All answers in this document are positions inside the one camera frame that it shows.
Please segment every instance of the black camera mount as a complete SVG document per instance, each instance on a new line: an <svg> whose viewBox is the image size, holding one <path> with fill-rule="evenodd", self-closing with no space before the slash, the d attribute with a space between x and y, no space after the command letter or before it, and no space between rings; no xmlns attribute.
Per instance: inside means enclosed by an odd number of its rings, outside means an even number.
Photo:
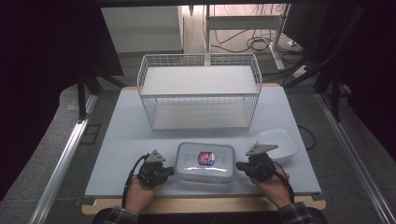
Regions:
<svg viewBox="0 0 396 224"><path fill-rule="evenodd" d="M257 179L260 182L263 182L275 175L285 185L286 189L289 191L290 201L294 203L294 192L289 180L276 171L276 162L272 161L267 154L267 151L275 148L277 148L277 145L254 145L246 153L248 156L248 162L238 161L236 163L236 168L239 171L244 171L247 176Z"/></svg>
<svg viewBox="0 0 396 224"><path fill-rule="evenodd" d="M144 155L137 160L134 168L129 173L128 179L125 182L124 191L122 194L122 207L125 206L125 200L128 193L128 189L131 184L131 179L134 177L134 170L140 161L144 160L143 164L140 166L137 178L140 183L143 184L148 189L153 189L162 183L164 183L169 176L174 175L174 167L163 167L163 161L166 159L157 151L153 150L151 154Z"/></svg>

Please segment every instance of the wire basket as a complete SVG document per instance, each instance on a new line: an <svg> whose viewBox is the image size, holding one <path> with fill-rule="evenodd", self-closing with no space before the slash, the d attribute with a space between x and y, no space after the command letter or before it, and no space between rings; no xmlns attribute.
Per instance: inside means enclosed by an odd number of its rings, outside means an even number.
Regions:
<svg viewBox="0 0 396 224"><path fill-rule="evenodd" d="M248 129L262 73L254 54L146 55L137 87L152 130Z"/></svg>

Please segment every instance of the white dish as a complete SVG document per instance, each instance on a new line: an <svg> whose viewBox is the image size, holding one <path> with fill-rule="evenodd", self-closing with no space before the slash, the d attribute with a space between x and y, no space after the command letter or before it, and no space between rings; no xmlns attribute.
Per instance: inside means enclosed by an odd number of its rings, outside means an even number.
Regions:
<svg viewBox="0 0 396 224"><path fill-rule="evenodd" d="M283 129L273 129L259 133L257 135L257 143L278 145L278 148L267 152L268 156L275 162L290 160L299 149L291 135Z"/></svg>

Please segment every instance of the food container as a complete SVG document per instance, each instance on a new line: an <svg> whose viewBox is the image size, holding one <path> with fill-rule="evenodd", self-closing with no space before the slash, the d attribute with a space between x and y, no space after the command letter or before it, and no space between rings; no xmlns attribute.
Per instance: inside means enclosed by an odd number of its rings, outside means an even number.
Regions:
<svg viewBox="0 0 396 224"><path fill-rule="evenodd" d="M183 181L224 185L234 177L235 153L231 146L184 142L175 167Z"/></svg>
<svg viewBox="0 0 396 224"><path fill-rule="evenodd" d="M273 129L259 133L257 143L278 145L278 148L267 152L268 156L276 162L289 161L298 152L298 146L294 139L283 129Z"/></svg>

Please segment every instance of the sleeve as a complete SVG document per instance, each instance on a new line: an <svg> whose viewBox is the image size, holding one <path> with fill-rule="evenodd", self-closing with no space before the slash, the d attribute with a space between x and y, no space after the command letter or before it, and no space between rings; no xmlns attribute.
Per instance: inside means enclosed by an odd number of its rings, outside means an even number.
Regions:
<svg viewBox="0 0 396 224"><path fill-rule="evenodd" d="M289 206L279 208L278 213L283 224L313 224L314 221L304 203L292 203Z"/></svg>
<svg viewBox="0 0 396 224"><path fill-rule="evenodd" d="M136 224L138 214L115 207L108 216L105 224Z"/></svg>

